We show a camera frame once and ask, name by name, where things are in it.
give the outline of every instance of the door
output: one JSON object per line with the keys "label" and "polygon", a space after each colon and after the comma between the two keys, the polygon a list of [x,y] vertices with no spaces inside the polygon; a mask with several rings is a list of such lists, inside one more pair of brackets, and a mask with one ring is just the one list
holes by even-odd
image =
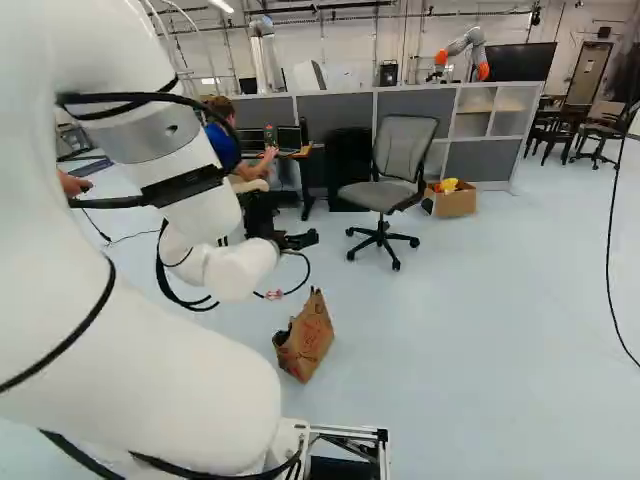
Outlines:
{"label": "door", "polygon": [[613,44],[609,42],[582,44],[578,64],[573,71],[573,78],[567,92],[566,103],[585,105],[593,102],[612,47]]}

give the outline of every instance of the gray office chair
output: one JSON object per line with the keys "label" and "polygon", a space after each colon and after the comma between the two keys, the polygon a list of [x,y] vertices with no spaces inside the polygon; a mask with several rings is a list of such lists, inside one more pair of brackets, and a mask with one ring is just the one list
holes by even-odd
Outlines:
{"label": "gray office chair", "polygon": [[[384,215],[403,211],[422,200],[426,187],[422,178],[424,163],[437,127],[438,119],[433,117],[390,115],[382,119],[373,147],[375,181],[354,183],[338,190],[340,198],[380,213],[376,230],[347,228],[348,237],[353,236],[354,232],[369,236],[347,252],[347,260],[353,261],[358,250],[375,243],[389,252],[393,269],[398,271],[400,260],[389,245],[389,240],[406,240],[412,248],[418,248],[420,239],[388,232],[389,223],[384,221]],[[389,180],[380,181],[380,175],[411,182],[417,186],[417,190]]]}

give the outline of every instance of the cubicle partition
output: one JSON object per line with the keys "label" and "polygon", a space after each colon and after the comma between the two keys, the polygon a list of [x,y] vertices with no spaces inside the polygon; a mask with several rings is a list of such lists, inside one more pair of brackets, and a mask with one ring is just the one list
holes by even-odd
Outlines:
{"label": "cubicle partition", "polygon": [[240,128],[299,124],[324,142],[331,130],[369,127],[386,115],[440,120],[425,178],[457,177],[486,190],[509,189],[523,156],[542,92],[541,82],[463,83],[234,97]]}

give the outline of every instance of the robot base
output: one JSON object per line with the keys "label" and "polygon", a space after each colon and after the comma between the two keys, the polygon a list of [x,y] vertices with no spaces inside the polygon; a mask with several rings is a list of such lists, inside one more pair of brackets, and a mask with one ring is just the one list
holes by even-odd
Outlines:
{"label": "robot base", "polygon": [[[324,440],[362,459],[344,460],[311,455],[311,448]],[[283,473],[278,480],[390,480],[389,433],[383,428],[309,425],[282,419],[265,467],[284,463],[303,443],[301,467]]]}

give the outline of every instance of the light gray floor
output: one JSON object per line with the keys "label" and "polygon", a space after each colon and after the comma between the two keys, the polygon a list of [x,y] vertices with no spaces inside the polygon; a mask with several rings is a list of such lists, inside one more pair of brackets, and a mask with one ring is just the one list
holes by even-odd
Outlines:
{"label": "light gray floor", "polygon": [[[639,154],[640,144],[628,142],[613,290],[640,355]],[[637,479],[640,370],[616,343],[604,284],[612,178],[611,166],[594,172],[582,160],[563,168],[553,156],[541,168],[533,157],[521,163],[514,195],[482,193],[475,216],[438,220],[419,208],[394,215],[392,230],[422,239],[417,251],[394,244],[399,273],[375,247],[353,264],[344,259],[357,241],[344,229],[373,226],[373,214],[330,214],[320,204],[302,224],[297,212],[283,211],[278,225],[320,232],[321,244],[307,252],[311,279],[336,330],[308,385],[281,373],[284,414],[388,427],[394,479]],[[96,196],[130,193],[116,169],[93,180]],[[149,209],[92,216],[113,237],[159,224]],[[167,304],[155,285],[154,250],[155,236],[146,235],[107,252],[132,283]],[[264,288],[287,288],[303,273],[299,260],[287,259]],[[305,297],[306,289],[283,301],[227,304],[196,321],[275,366],[271,335]],[[3,423],[0,478],[91,475],[30,430]]]}

